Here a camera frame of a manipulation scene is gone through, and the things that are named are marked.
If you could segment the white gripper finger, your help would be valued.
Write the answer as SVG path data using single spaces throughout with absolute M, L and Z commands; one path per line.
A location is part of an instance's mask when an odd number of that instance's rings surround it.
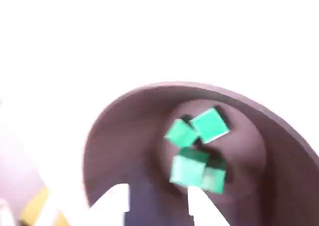
M 83 187 L 59 190 L 59 206 L 72 226 L 123 226 L 130 211 L 130 185 L 116 184 L 92 205 Z
M 188 210 L 189 215 L 193 216 L 195 226 L 229 226 L 225 217 L 201 188 L 188 187 Z

